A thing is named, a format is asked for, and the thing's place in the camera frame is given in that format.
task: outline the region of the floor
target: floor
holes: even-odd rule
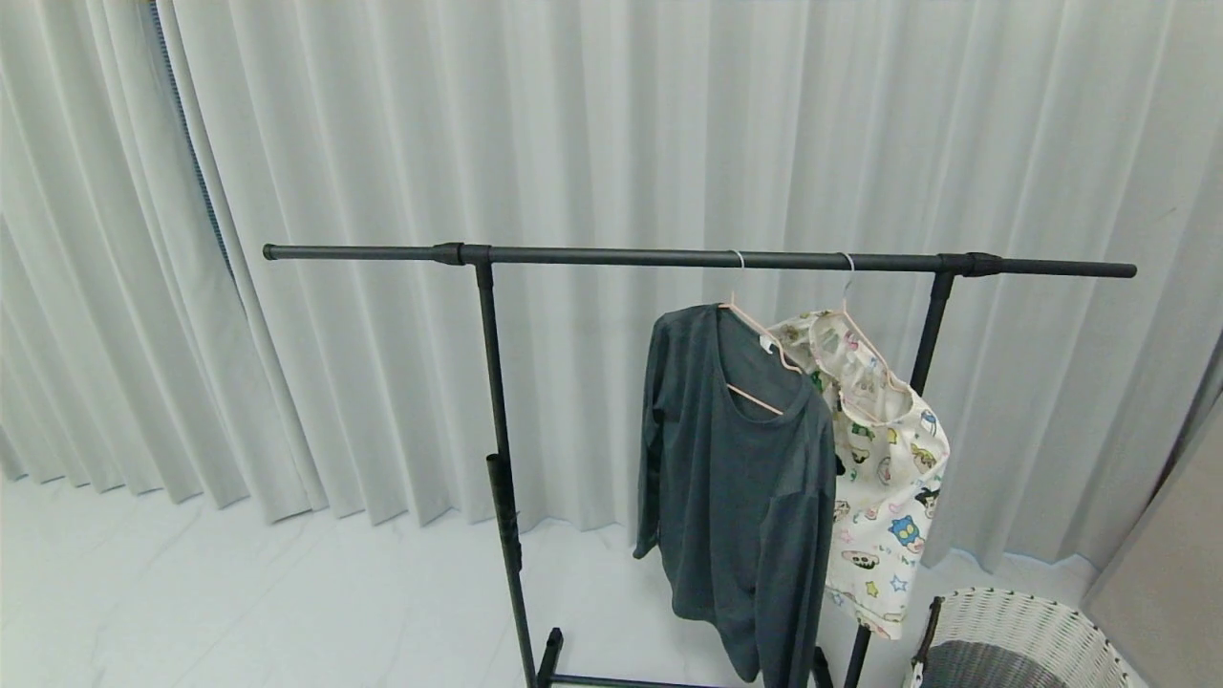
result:
[[[523,684],[490,522],[322,512],[267,527],[249,501],[216,511],[62,480],[6,481],[0,502],[5,688]],[[657,552],[632,560],[623,528],[545,522],[522,547],[537,660],[560,626],[561,671],[744,686],[711,627],[671,616]],[[955,552],[916,596],[996,585],[1075,604],[1095,576],[1020,557],[991,576]],[[925,622],[871,645],[862,687],[900,684]],[[854,623],[826,605],[821,637],[843,676]]]

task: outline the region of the black metal clothes rack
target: black metal clothes rack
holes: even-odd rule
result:
[[[346,259],[346,260],[433,260],[448,265],[473,265],[479,290],[481,320],[484,331],[484,353],[488,365],[488,386],[493,402],[493,425],[497,430],[497,453],[488,457],[488,477],[493,489],[505,577],[510,588],[510,605],[517,628],[519,650],[527,688],[552,686],[604,686],[612,688],[702,688],[684,683],[659,683],[577,676],[556,672],[556,661],[565,637],[553,628],[544,645],[543,659],[536,668],[527,626],[526,602],[522,598],[522,546],[519,541],[517,507],[514,501],[514,475],[510,468],[510,440],[505,420],[505,391],[501,381],[501,353],[497,332],[497,307],[493,299],[493,263],[583,264],[583,265],[646,265],[646,266],[723,266],[807,270],[885,270],[926,271],[934,274],[926,308],[917,358],[909,385],[921,395],[929,375],[943,310],[951,295],[956,276],[992,274],[1049,274],[1076,276],[1131,277],[1137,268],[1130,263],[1080,260],[1029,260],[1003,258],[991,253],[915,254],[852,254],[852,263],[844,253],[790,253],[755,251],[675,251],[648,248],[547,248],[509,247],[483,243],[449,242],[435,246],[276,246],[265,244],[267,259]],[[859,627],[845,673],[845,688],[856,688],[866,660],[871,632]]]

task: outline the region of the curtain fold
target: curtain fold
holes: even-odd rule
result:
[[[27,328],[6,335],[18,348],[2,358],[15,380],[4,390],[6,470],[20,462],[71,475],[79,463],[89,481],[93,470],[142,486],[172,473],[180,492],[263,495],[269,518],[323,505],[374,523],[404,511],[421,522],[450,508],[492,516],[470,270],[268,263],[265,242],[1130,260],[1140,271],[1126,281],[956,280],[926,395],[953,444],[931,558],[958,546],[987,568],[1003,551],[1103,565],[1145,506],[1223,329],[1223,271],[1210,266],[1223,258],[1214,4],[157,6],[234,281],[223,264],[204,269],[212,237],[188,202],[187,153],[170,142],[181,131],[170,131],[164,103],[154,106],[149,84],[160,82],[135,55],[132,27],[147,24],[125,5],[24,9],[37,31],[0,49],[13,56],[6,90],[21,87],[12,78],[31,93],[62,82],[70,64],[98,86],[39,92],[6,115],[23,133],[10,147],[22,164],[6,148],[5,171],[43,198],[10,210],[5,193],[16,246],[6,255],[27,268],[66,260],[76,275],[5,274],[5,323]],[[75,34],[49,17],[73,12],[81,35],[64,38]],[[17,55],[35,55],[33,71],[13,73]],[[109,112],[105,126],[62,114],[81,103]],[[157,130],[164,139],[139,126],[146,110],[169,122]],[[111,143],[84,150],[100,145],[92,138]],[[91,160],[121,163],[132,181],[103,193]],[[61,178],[65,191],[46,189]],[[18,216],[21,227],[55,231],[35,241]],[[68,227],[120,220],[142,227],[138,264],[153,269],[133,271],[121,259],[130,252],[104,241],[115,232],[91,235],[94,263],[44,246]],[[838,304],[845,284],[839,273],[495,271],[525,527],[545,517],[631,525],[641,370],[658,314],[734,290],[757,319],[775,320]],[[903,376],[929,279],[862,274],[850,291],[855,319]],[[26,304],[10,306],[21,301],[12,293]],[[44,301],[72,309],[28,304]],[[180,339],[153,326],[143,313],[154,310]],[[111,312],[126,319],[91,320]],[[132,370],[136,352],[146,370]],[[55,356],[67,373],[18,370]],[[190,375],[171,380],[180,364]],[[187,389],[199,396],[138,408]],[[27,419],[17,400],[92,415],[99,441],[114,445],[100,455],[125,459],[98,462],[79,436],[76,447],[54,436],[55,414]],[[116,425],[108,414],[120,412],[127,420]],[[197,418],[203,425],[188,423]],[[207,429],[216,433],[198,435]],[[202,459],[225,444],[231,459]],[[43,464],[50,455],[62,467]]]

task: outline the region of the garment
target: garment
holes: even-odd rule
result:
[[[675,613],[712,623],[739,676],[763,671],[769,688],[805,687],[811,671],[837,473],[830,419],[731,310],[693,306],[654,323],[634,556],[657,545]]]
[[[769,331],[833,411],[844,474],[826,590],[877,635],[898,640],[950,456],[947,434],[845,313],[804,313]]]

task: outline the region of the white woven basket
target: white woven basket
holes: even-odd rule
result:
[[[1003,656],[1008,661],[998,661]],[[934,599],[905,681],[910,688],[922,683],[927,688],[1134,686],[1112,643],[1082,612],[993,588],[965,588]]]

